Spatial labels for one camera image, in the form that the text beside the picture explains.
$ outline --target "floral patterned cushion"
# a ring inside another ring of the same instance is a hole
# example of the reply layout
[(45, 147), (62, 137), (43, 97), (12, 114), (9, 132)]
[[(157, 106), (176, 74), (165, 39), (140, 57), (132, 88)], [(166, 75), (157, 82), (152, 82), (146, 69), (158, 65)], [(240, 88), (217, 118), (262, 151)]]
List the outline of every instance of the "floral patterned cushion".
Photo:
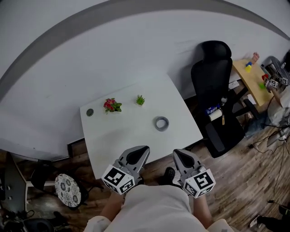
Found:
[(81, 202), (81, 191), (76, 181), (66, 175), (60, 174), (55, 178), (55, 190), (58, 198), (69, 207), (76, 207)]

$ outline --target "gray round object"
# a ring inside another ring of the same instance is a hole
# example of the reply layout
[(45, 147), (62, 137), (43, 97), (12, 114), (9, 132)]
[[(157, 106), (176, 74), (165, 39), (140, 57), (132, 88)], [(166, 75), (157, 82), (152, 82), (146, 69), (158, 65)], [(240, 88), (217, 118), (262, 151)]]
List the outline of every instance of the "gray round object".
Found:
[(94, 110), (93, 110), (93, 109), (88, 109), (88, 110), (87, 110), (87, 116), (88, 116), (88, 117), (92, 116), (93, 113), (94, 113)]
[[(165, 125), (163, 127), (158, 127), (157, 126), (157, 123), (159, 121), (164, 121), (165, 122)], [(154, 125), (155, 125), (155, 128), (157, 130), (159, 130), (159, 131), (165, 131), (165, 130), (167, 130), (167, 128), (169, 126), (169, 120), (167, 118), (165, 118), (165, 117), (158, 117), (158, 118), (156, 118)]]

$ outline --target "person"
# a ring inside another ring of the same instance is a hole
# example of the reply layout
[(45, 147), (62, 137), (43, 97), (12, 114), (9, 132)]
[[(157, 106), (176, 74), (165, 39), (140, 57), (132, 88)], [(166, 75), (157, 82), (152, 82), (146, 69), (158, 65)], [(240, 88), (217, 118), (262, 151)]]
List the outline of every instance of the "person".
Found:
[(84, 232), (233, 232), (224, 219), (213, 221), (205, 195), (194, 199), (192, 214), (188, 195), (172, 183), (174, 175), (174, 169), (167, 168), (161, 185), (134, 187), (124, 204), (123, 196), (112, 193)]
[(290, 230), (290, 224), (287, 220), (279, 220), (274, 217), (262, 217), (259, 215), (250, 223), (249, 227), (257, 225), (260, 228), (262, 224), (273, 232), (286, 232)]
[(260, 114), (259, 119), (251, 118), (247, 114), (249, 121), (244, 127), (246, 136), (251, 136), (266, 126), (287, 127), (288, 116), (290, 114), (290, 86), (279, 94), (273, 87), (269, 87), (273, 93), (273, 99), (269, 103), (268, 109)]

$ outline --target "white paper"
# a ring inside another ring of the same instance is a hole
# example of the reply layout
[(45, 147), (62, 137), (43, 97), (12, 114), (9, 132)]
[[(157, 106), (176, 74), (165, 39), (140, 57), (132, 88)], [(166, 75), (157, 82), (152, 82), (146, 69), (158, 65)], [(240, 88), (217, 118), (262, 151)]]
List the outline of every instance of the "white paper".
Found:
[(251, 94), (248, 94), (247, 97), (248, 97), (248, 99), (250, 100), (250, 102), (251, 102), (253, 105), (256, 104), (256, 102), (255, 102), (255, 100), (254, 100), (254, 98), (253, 98), (253, 96), (252, 96)]
[(238, 86), (239, 86), (239, 82), (234, 81), (234, 82), (229, 83), (228, 88), (233, 89), (233, 88), (238, 87)]

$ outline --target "chair headrest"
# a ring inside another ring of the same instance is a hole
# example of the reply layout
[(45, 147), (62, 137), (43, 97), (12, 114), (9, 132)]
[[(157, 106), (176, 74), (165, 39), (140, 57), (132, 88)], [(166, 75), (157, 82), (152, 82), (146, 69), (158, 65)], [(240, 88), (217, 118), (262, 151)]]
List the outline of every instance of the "chair headrest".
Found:
[(203, 49), (203, 61), (229, 59), (232, 56), (232, 52), (229, 46), (222, 41), (206, 41), (201, 44)]

